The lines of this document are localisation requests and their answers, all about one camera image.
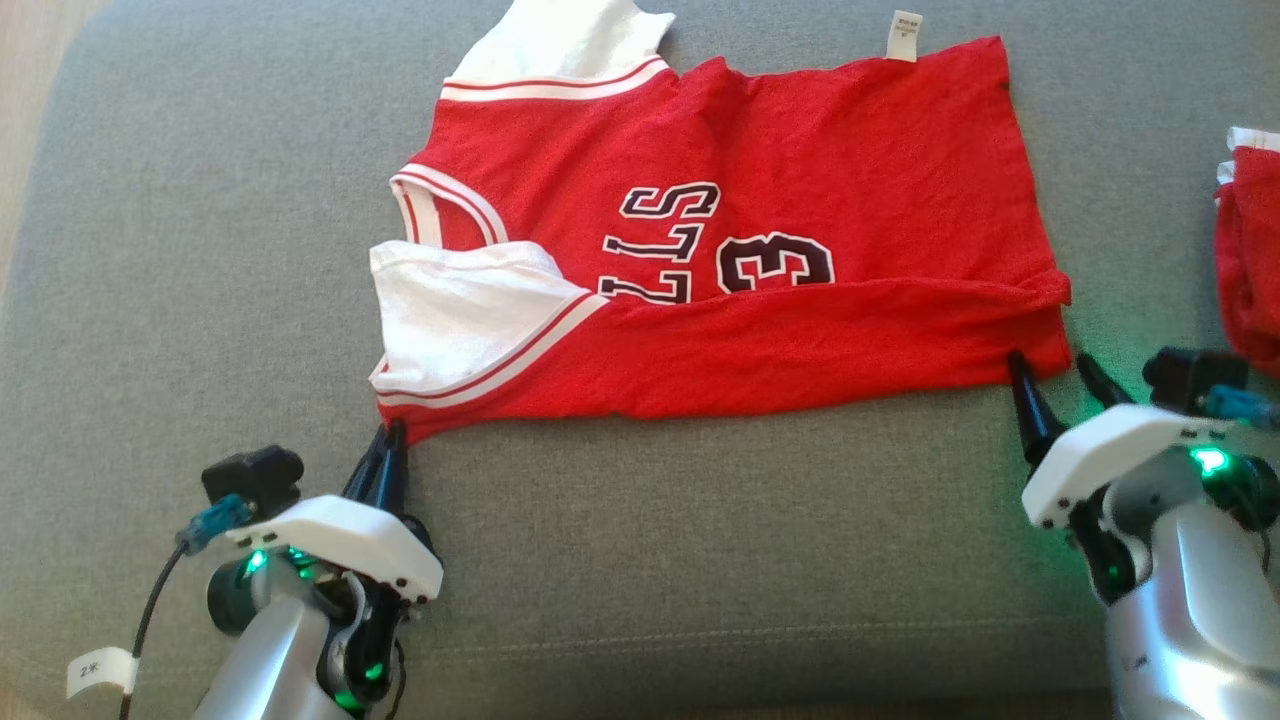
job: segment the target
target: wooden floor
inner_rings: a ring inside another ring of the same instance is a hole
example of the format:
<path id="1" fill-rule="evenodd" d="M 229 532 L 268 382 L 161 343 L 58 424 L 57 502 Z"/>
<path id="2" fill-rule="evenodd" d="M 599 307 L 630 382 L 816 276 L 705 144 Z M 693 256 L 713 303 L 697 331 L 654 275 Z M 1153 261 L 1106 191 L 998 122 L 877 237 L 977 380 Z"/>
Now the wooden floor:
<path id="1" fill-rule="evenodd" d="M 45 99 L 67 45 L 84 20 L 110 0 L 0 0 L 0 293 L 18 229 Z M 759 710 L 680 715 L 667 720 L 997 720 L 1044 717 L 1105 720 L 1101 693 L 940 701 L 929 703 Z M 0 719 L 46 720 L 17 700 L 0 678 Z"/>

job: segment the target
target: red garment with white trim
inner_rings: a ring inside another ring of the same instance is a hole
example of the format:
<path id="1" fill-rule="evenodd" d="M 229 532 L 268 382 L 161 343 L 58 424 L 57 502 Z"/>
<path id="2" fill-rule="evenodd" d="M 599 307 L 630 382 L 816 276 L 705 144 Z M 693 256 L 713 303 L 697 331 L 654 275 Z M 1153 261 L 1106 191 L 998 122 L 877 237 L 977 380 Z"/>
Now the red garment with white trim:
<path id="1" fill-rule="evenodd" d="M 1231 128 L 1219 168 L 1217 256 L 1231 347 L 1280 378 L 1280 133 Z"/>
<path id="2" fill-rule="evenodd" d="M 749 415 L 1001 383 L 1014 348 L 1068 368 L 998 38 L 681 77 L 671 19 L 518 0 L 445 81 L 392 179 L 408 242 L 372 252 L 387 419 Z"/>

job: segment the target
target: gray upholstered surface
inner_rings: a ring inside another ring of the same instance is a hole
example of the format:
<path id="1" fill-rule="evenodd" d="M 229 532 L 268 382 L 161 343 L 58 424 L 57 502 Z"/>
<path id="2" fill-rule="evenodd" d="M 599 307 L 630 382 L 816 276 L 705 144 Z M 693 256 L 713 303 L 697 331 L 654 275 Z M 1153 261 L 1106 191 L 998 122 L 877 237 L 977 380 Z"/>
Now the gray upholstered surface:
<path id="1" fill-rule="evenodd" d="M 677 12 L 676 68 L 748 72 L 879 54 L 896 5 L 643 4 Z M 0 336 L 0 648 L 50 712 L 110 714 L 106 692 L 60 702 L 65 662 L 128 644 L 201 468 L 275 441 L 310 492 L 344 479 L 375 423 L 385 178 L 503 5 L 122 0 L 72 49 Z M 1005 36 L 1075 340 L 1130 377 L 1162 343 L 1221 342 L 1213 168 L 1229 124 L 1280 126 L 1280 6 L 913 5 L 924 50 Z M 998 388 L 433 439 L 411 505 L 448 577 L 407 637 L 404 716 L 1101 684 L 1101 612 L 1021 520 L 1015 445 Z M 137 717 L 183 716 L 225 653 L 216 561 L 161 600 Z"/>

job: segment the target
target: white care label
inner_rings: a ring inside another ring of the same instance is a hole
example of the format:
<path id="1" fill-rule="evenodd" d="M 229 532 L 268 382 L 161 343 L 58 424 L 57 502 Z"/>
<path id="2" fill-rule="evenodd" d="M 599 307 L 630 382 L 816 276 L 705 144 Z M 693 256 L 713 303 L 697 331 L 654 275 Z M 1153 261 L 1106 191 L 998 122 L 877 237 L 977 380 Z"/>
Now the white care label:
<path id="1" fill-rule="evenodd" d="M 138 661 L 119 647 L 104 647 L 87 652 L 67 666 L 67 698 L 102 683 L 120 685 L 124 694 L 133 694 L 133 680 L 138 676 Z"/>
<path id="2" fill-rule="evenodd" d="M 890 60 L 915 61 L 915 38 L 920 35 L 923 15 L 893 10 L 893 24 L 888 27 L 888 54 Z"/>

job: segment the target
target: striped trim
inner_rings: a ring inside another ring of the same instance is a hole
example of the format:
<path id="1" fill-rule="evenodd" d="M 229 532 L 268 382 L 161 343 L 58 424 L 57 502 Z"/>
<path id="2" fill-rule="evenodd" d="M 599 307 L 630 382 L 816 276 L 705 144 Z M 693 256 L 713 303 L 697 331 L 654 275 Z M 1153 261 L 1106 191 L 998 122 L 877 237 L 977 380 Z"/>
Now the striped trim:
<path id="1" fill-rule="evenodd" d="M 502 218 L 498 217 L 498 211 L 494 210 L 493 205 L 481 197 L 479 192 L 471 190 L 457 179 L 439 170 L 428 168 L 426 165 L 410 163 L 408 165 L 404 165 L 404 169 L 392 176 L 390 182 L 393 191 L 397 188 L 399 190 L 396 195 L 401 199 L 404 211 L 404 225 L 407 234 L 411 236 L 408 238 L 410 242 L 444 247 L 444 238 L 439 237 L 439 228 L 433 229 L 419 227 L 417 215 L 413 210 L 413 202 L 410 199 L 408 192 L 403 191 L 401 183 L 421 187 L 431 195 L 440 197 L 442 200 L 448 200 L 449 202 L 453 202 L 466 210 L 467 214 L 471 215 L 471 219 L 476 222 L 476 225 L 480 227 L 480 233 L 484 234 L 485 245 L 507 242 L 507 227 L 502 224 Z"/>
<path id="2" fill-rule="evenodd" d="M 421 405 L 439 409 L 476 400 L 522 373 L 582 320 L 608 302 L 607 299 L 590 292 L 571 297 L 556 313 L 552 313 L 550 319 L 530 334 L 529 340 L 499 357 L 488 370 L 430 393 L 378 391 L 378 402 L 384 406 Z"/>
<path id="3" fill-rule="evenodd" d="M 440 100 L 458 102 L 486 102 L 492 100 L 524 100 L 544 97 L 552 100 L 594 100 L 635 90 L 671 67 L 658 55 L 650 55 L 626 73 L 600 81 L 568 78 L 529 78 L 498 85 L 471 85 L 445 78 Z"/>

